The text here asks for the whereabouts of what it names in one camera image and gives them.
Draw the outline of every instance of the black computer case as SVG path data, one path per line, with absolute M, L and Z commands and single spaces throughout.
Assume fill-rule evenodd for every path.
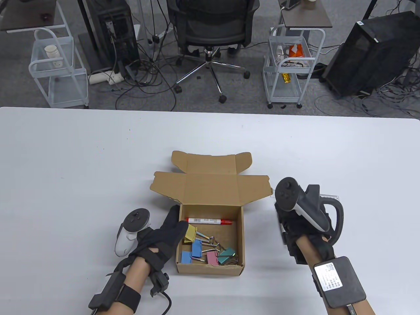
M 403 12 L 357 22 L 323 78 L 340 96 L 370 94 L 401 75 L 420 47 L 420 18 Z
M 115 62 L 114 41 L 117 62 L 123 66 L 140 59 L 134 33 L 131 10 L 125 0 L 86 0 L 93 27 L 99 42 L 112 64 Z

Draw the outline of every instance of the cardboard box flap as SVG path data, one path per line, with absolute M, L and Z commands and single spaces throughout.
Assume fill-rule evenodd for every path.
M 186 174 L 155 172 L 155 179 L 150 185 L 150 190 L 182 203 L 185 183 Z
M 268 176 L 155 172 L 150 189 L 185 205 L 242 206 L 272 195 Z
M 173 151 L 171 161 L 188 174 L 239 174 L 251 166 L 252 156 L 249 152 L 213 156 Z
M 266 175 L 239 175 L 236 178 L 242 206 L 273 194 L 270 178 Z

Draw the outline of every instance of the hand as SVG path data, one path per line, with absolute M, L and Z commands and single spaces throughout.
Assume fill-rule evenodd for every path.
M 298 215 L 296 211 L 283 211 L 277 203 L 274 205 L 277 211 L 278 222 L 286 231 L 284 235 L 282 235 L 283 240 L 287 245 L 290 256 L 295 257 L 296 263 L 303 265 L 307 264 L 301 250 L 296 245 L 296 241 L 303 235 L 306 235 L 311 243 L 317 248 L 323 261 L 334 258 L 333 247 L 329 245 L 327 241 L 331 237 L 329 231 L 321 232 L 310 224 L 304 217 Z M 321 205 L 321 210 L 328 218 L 331 226 L 331 219 L 325 211 L 325 207 L 323 205 Z
M 160 228 L 153 230 L 149 227 L 137 233 L 137 247 L 118 264 L 115 270 L 122 270 L 131 265 L 136 257 L 143 257 L 152 271 L 160 271 L 173 256 L 188 229 L 188 222 L 178 221 L 178 219 L 179 205 L 175 205 L 169 210 Z

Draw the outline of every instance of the white metal cart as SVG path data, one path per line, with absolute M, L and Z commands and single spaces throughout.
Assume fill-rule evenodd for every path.
M 86 69 L 80 58 L 77 47 L 74 44 L 74 38 L 71 35 L 67 21 L 58 2 L 57 9 L 61 15 L 63 24 L 31 29 L 16 29 L 8 31 L 8 33 L 34 31 L 35 42 L 32 48 L 29 72 L 50 107 L 65 108 L 78 105 L 88 106 L 89 98 Z M 53 29 L 65 29 L 67 31 L 67 36 L 57 37 L 52 31 Z M 39 34 L 42 32 L 47 33 L 50 38 L 40 39 Z M 55 45 L 60 53 L 60 57 L 49 58 L 44 50 L 48 45 Z M 80 68 L 76 68 L 75 54 L 81 65 Z M 57 65 L 57 62 L 60 62 L 61 66 L 54 66 L 54 63 Z M 47 91 L 44 90 L 39 81 L 41 78 L 49 78 Z
M 284 36 L 284 24 L 279 24 L 270 31 L 268 41 L 268 50 L 264 59 L 264 67 L 262 77 L 264 80 L 265 94 L 267 96 L 268 108 L 273 108 L 272 102 L 278 103 L 296 103 L 298 108 L 302 107 L 302 99 L 305 95 L 309 80 L 315 65 L 318 61 L 322 45 L 325 40 L 325 32 L 323 29 L 316 28 L 290 28 L 290 30 L 301 31 L 300 36 Z M 318 50 L 313 57 L 310 53 L 308 44 L 303 37 L 304 31 L 321 32 L 322 37 Z M 280 45 L 285 52 L 290 47 L 301 44 L 303 57 L 292 57 L 278 60 L 277 48 Z M 288 74 L 290 82 L 286 83 L 282 74 Z M 297 74 L 307 74 L 303 88 L 297 78 Z

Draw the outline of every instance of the box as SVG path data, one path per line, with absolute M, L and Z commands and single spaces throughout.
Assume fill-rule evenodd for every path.
M 180 221 L 185 218 L 233 220 L 232 225 L 193 226 L 204 235 L 214 236 L 223 247 L 234 249 L 239 259 L 237 265 L 228 266 L 211 266 L 199 261 L 181 264 L 181 252 L 191 251 L 191 244 L 181 242 L 176 250 L 178 272 L 239 276 L 245 267 L 243 206 L 273 194 L 269 177 L 239 175 L 252 164 L 249 152 L 211 156 L 173 151 L 171 160 L 184 173 L 155 172 L 150 189 L 181 203 Z

